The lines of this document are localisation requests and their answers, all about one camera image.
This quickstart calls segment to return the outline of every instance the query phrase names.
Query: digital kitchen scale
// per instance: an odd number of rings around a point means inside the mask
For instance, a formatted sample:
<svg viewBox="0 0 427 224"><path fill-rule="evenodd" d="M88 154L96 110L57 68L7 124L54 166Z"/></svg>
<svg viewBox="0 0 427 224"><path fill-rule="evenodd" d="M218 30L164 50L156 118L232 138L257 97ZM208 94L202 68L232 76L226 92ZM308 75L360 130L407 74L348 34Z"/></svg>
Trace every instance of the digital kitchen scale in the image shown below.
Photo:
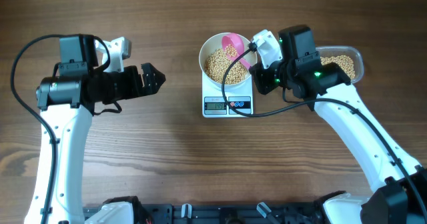
<svg viewBox="0 0 427 224"><path fill-rule="evenodd" d="M201 112L204 117L244 117L231 110L222 97L221 87L218 87L204 73L201 74ZM243 83L227 88L226 97L230 105L242 113L254 114L254 98L252 97L252 78Z"/></svg>

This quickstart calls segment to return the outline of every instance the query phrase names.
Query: wooden tabletop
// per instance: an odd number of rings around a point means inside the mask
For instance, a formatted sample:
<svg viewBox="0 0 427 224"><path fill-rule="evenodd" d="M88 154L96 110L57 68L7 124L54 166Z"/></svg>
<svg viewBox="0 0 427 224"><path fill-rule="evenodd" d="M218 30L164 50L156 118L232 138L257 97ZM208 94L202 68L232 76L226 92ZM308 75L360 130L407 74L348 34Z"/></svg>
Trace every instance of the wooden tabletop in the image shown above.
<svg viewBox="0 0 427 224"><path fill-rule="evenodd" d="M337 190L371 192L337 134L307 107L261 119L204 118L201 46L217 33L250 38L306 24L317 46L357 48L362 100L427 164L426 13L427 0L0 0L0 223L22 222L35 186L40 124L13 98L9 76L18 51L38 36L125 36L133 43L125 65L150 62L166 75L158 94L93 118L84 205L125 195L172 204L311 201ZM19 62L15 82L32 108L58 60L58 40L46 40ZM254 90L254 105L261 113L286 104L277 89Z"/></svg>

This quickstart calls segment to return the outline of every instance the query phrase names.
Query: pink cup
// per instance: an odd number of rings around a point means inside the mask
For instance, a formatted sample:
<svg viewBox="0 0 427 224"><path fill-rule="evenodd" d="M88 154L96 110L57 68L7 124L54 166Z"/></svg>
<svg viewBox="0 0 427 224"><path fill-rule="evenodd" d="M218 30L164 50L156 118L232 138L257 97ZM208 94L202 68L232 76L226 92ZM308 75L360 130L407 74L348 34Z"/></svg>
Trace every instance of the pink cup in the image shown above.
<svg viewBox="0 0 427 224"><path fill-rule="evenodd" d="M230 57L227 54L227 57L230 61L236 60L241 54L245 52L245 45L243 44L242 38L240 38L240 36L235 33L230 33L223 36L221 43L222 43L222 49L224 50L224 52L226 52L226 47L228 45L231 45L232 47L234 47L234 49L238 52L238 55L235 57ZM248 70L251 67L251 65L244 58L240 59L240 63L243 66L245 66L246 69Z"/></svg>

